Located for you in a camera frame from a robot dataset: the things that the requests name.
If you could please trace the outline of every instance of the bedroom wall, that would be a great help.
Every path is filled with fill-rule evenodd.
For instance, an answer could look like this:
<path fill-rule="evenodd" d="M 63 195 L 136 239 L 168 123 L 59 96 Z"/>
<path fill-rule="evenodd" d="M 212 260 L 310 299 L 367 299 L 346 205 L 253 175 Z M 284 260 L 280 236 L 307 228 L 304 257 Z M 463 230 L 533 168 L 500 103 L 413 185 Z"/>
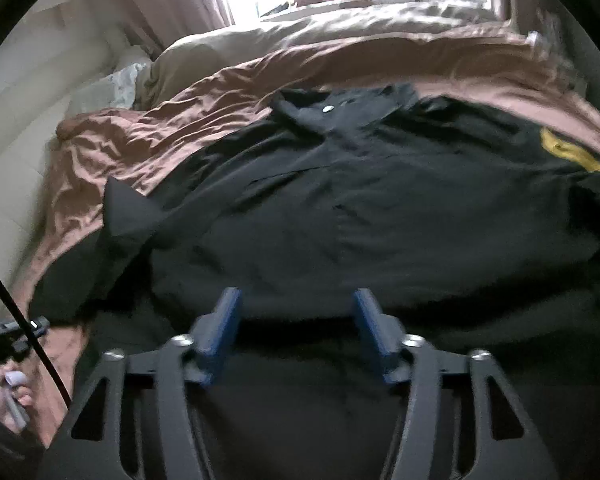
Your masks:
<path fill-rule="evenodd" d="M 586 99 L 600 110 L 600 51 L 573 15 L 558 0 L 512 0 L 514 19 L 523 34 L 541 30 L 537 9 L 560 17 L 568 57 L 586 78 Z"/>
<path fill-rule="evenodd" d="M 7 285 L 42 222 L 48 143 L 69 95 L 108 72 L 117 37 L 82 0 L 39 0 L 0 47 L 0 277 Z"/>

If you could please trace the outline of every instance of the screw head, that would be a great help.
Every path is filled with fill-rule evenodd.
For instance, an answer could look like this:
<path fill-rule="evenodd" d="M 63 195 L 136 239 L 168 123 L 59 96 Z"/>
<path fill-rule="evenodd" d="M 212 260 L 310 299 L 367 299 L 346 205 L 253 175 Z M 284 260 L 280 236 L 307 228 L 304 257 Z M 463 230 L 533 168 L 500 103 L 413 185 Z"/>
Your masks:
<path fill-rule="evenodd" d="M 173 341 L 177 346 L 193 345 L 193 339 L 187 334 L 174 336 L 171 338 L 171 341 Z"/>
<path fill-rule="evenodd" d="M 475 361 L 484 361 L 488 357 L 491 357 L 491 353 L 482 349 L 474 350 L 471 354 L 471 359 Z"/>
<path fill-rule="evenodd" d="M 407 336 L 402 340 L 402 344 L 404 346 L 411 346 L 414 348 L 419 348 L 424 345 L 424 338 L 421 335 L 415 334 L 407 334 Z"/>
<path fill-rule="evenodd" d="M 113 348 L 104 352 L 103 357 L 107 361 L 120 361 L 120 359 L 125 358 L 125 353 L 120 348 Z"/>

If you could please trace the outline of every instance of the black metal bracket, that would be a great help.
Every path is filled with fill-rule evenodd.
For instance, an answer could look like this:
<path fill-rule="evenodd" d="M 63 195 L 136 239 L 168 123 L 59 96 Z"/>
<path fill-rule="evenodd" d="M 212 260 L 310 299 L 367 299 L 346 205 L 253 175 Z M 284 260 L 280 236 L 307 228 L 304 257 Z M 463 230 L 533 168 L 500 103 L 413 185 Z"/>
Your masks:
<path fill-rule="evenodd" d="M 132 476 L 120 455 L 125 381 L 144 380 L 155 394 L 160 475 L 169 480 L 210 480 L 200 454 L 202 443 L 196 442 L 189 422 L 186 384 L 204 388 L 218 376 L 239 319 L 240 291 L 226 288 L 211 314 L 199 317 L 189 333 L 173 337 L 159 350 L 131 356 L 120 350 L 105 352 L 45 453 L 38 478 L 152 478 L 141 468 Z"/>
<path fill-rule="evenodd" d="M 409 334 L 400 321 L 384 314 L 368 289 L 354 294 L 355 318 L 371 346 L 375 365 L 388 385 L 410 384 L 391 480 L 428 480 L 438 425 L 443 376 L 468 374 L 474 397 L 475 461 L 467 480 L 554 480 L 558 478 L 538 430 L 522 407 L 493 356 L 486 350 L 469 355 L 437 350 L 423 337 Z M 522 434 L 497 440 L 493 434 L 488 381 L 494 381 L 515 414 Z"/>
<path fill-rule="evenodd" d="M 48 332 L 49 322 L 45 317 L 36 318 L 29 323 L 36 338 L 41 338 Z M 0 323 L 0 364 L 9 359 L 20 362 L 30 351 L 31 344 L 19 324 L 15 321 Z"/>
<path fill-rule="evenodd" d="M 444 420 L 443 378 L 460 376 L 470 379 L 475 458 L 461 474 L 458 465 L 452 464 L 450 476 L 469 480 L 557 479 L 538 431 L 491 354 L 485 350 L 469 355 L 437 350 L 423 337 L 409 334 L 397 318 L 384 314 L 371 291 L 357 290 L 354 300 L 360 334 L 372 349 L 384 382 L 397 389 L 409 387 L 404 418 L 382 480 L 429 480 L 436 440 L 445 437 L 442 432 L 438 435 L 439 420 Z M 212 480 L 199 423 L 190 417 L 187 385 L 205 388 L 218 376 L 237 331 L 239 305 L 240 291 L 228 288 L 211 314 L 200 317 L 189 333 L 173 337 L 159 350 L 131 356 L 119 350 L 106 352 L 46 452 L 38 477 Z M 145 384 L 143 394 L 151 394 L 149 416 L 157 419 L 151 431 L 144 426 L 142 431 L 137 426 L 123 430 L 125 410 L 127 415 L 133 414 L 134 424 L 146 420 L 146 412 L 135 411 L 138 397 L 125 397 L 132 390 L 130 385 L 136 383 Z M 492 384 L 499 388 L 522 428 L 515 438 L 494 434 Z M 157 462 L 152 459 L 151 464 L 144 463 L 138 453 L 134 460 L 125 462 L 122 449 L 129 439 L 136 452 L 146 448 L 153 451 L 150 455 L 158 454 Z"/>

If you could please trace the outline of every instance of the black fabric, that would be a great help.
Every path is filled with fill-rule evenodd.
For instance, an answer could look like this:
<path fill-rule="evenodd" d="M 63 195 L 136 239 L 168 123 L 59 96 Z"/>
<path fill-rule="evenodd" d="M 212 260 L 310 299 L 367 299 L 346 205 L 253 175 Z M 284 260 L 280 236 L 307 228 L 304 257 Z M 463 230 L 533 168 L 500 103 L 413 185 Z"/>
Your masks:
<path fill-rule="evenodd" d="M 0 423 L 0 480 L 35 478 L 44 449 L 30 431 L 18 435 Z"/>
<path fill-rule="evenodd" d="M 600 466 L 600 173 L 545 150 L 538 124 L 408 85 L 271 106 L 148 198 L 107 184 L 104 229 L 30 306 L 93 319 L 76 383 L 101 352 L 154 349 L 238 286 L 245 321 L 205 401 L 219 477 L 377 478 L 397 401 L 350 320 L 369 287 L 439 348 L 492 351 L 563 476 Z"/>
<path fill-rule="evenodd" d="M 272 16 L 274 14 L 277 14 L 279 12 L 282 12 L 283 10 L 287 10 L 289 8 L 289 2 L 285 2 L 283 4 L 279 4 L 277 7 L 274 7 L 271 10 L 268 10 L 267 12 L 265 12 L 264 14 L 261 14 L 260 17 L 264 18 L 266 16 Z"/>

